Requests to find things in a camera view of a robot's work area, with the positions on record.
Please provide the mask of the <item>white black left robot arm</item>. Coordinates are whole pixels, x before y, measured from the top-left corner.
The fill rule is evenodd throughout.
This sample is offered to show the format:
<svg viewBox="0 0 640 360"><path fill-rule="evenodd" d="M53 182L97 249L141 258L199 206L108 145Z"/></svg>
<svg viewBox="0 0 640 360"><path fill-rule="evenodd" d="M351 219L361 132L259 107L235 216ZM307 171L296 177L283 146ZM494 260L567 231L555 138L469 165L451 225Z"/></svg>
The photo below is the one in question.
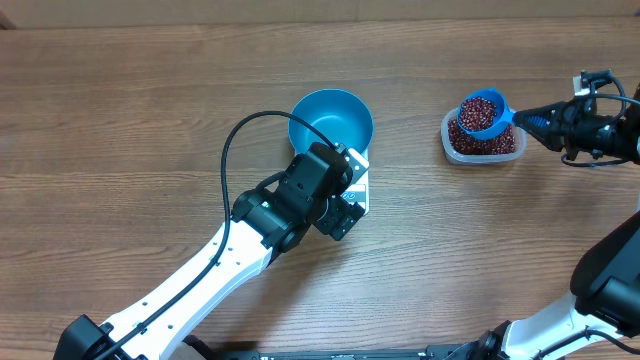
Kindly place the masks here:
<svg viewBox="0 0 640 360"><path fill-rule="evenodd" d="M342 195L368 169L366 153L313 143L286 170L242 193L229 220L156 289L102 324L86 315L74 320L55 360L170 358L228 295L295 248L310 228L341 240L366 212Z"/></svg>

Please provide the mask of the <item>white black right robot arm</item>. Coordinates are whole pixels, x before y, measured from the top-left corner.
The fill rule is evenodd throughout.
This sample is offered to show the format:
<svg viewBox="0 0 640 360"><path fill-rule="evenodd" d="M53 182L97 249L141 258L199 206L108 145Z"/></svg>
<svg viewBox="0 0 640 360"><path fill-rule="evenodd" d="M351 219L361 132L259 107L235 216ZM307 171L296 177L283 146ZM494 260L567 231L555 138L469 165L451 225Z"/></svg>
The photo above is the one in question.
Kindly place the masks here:
<svg viewBox="0 0 640 360"><path fill-rule="evenodd" d="M495 104L491 127L473 132L486 139L509 125L525 130L546 148L575 165L585 152L592 167L639 161L639 98L624 91L613 94L621 104L615 116L598 114L600 87L580 83L568 102L514 112L493 88L473 97ZM562 359L592 343L606 340L630 354L639 351L622 343L639 333L639 217L632 215L589 249L572 274L570 289L534 315L505 322L478 340L448 353L450 359Z"/></svg>

